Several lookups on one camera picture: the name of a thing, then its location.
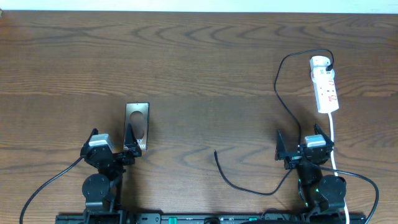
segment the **white power strip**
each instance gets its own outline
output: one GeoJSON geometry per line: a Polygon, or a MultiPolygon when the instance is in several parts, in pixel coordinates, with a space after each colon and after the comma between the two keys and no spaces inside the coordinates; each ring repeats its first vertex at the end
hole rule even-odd
{"type": "Polygon", "coordinates": [[[310,60],[311,79],[315,89],[315,98],[319,113],[331,113],[338,109],[335,87],[335,71],[327,71],[330,60],[324,56],[314,56],[310,60]]]}

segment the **white cable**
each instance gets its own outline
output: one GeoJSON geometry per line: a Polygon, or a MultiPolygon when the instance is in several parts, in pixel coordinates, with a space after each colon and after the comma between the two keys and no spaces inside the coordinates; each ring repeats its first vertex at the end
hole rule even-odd
{"type": "MultiPolygon", "coordinates": [[[[333,127],[333,118],[331,117],[331,113],[328,113],[329,115],[329,123],[330,123],[330,140],[332,142],[335,141],[335,132],[334,132],[334,127],[333,127]]],[[[335,162],[335,151],[332,150],[330,153],[330,160],[331,160],[331,166],[333,169],[337,169],[336,167],[336,162],[335,162]]],[[[346,224],[349,224],[349,213],[348,213],[348,207],[346,200],[344,199],[344,214],[346,216],[346,224]]]]}

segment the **black bracket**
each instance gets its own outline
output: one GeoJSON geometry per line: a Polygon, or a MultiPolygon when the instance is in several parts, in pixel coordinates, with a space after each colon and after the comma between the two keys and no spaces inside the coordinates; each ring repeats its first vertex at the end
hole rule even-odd
{"type": "Polygon", "coordinates": [[[124,148],[132,152],[134,157],[141,157],[142,155],[141,148],[139,147],[130,123],[127,125],[126,137],[124,139],[124,148]]]}
{"type": "Polygon", "coordinates": [[[278,130],[277,143],[275,150],[275,160],[284,160],[285,169],[294,169],[300,163],[302,159],[302,153],[304,152],[307,159],[317,165],[324,164],[329,158],[330,153],[333,150],[335,143],[321,130],[319,125],[314,125],[315,134],[320,134],[325,139],[326,144],[323,146],[307,147],[306,144],[301,144],[294,151],[287,152],[285,148],[282,135],[278,130]]]}

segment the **wooden table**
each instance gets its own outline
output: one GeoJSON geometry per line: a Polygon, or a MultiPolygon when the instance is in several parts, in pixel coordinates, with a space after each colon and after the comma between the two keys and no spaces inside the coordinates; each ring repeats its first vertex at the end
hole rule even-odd
{"type": "MultiPolygon", "coordinates": [[[[273,91],[282,58],[328,48],[335,54],[340,109],[336,160],[377,183],[371,223],[398,219],[398,16],[11,11],[0,19],[0,217],[16,223],[30,195],[78,158],[92,128],[120,149],[125,103],[151,105],[149,150],[124,176],[123,204],[165,213],[262,212],[303,207],[295,172],[274,160],[276,131],[295,147],[297,127],[273,91]]],[[[308,60],[286,61],[279,94],[303,134],[317,113],[308,60]]],[[[26,223],[82,212],[81,162],[33,200],[26,223]]],[[[374,190],[347,177],[347,204],[368,214],[374,190]]]]}

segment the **white wall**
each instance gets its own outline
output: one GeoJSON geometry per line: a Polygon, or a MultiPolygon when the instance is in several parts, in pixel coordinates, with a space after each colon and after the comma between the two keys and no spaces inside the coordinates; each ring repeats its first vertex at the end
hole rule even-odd
{"type": "Polygon", "coordinates": [[[3,10],[398,13],[398,0],[0,0],[3,10]]]}

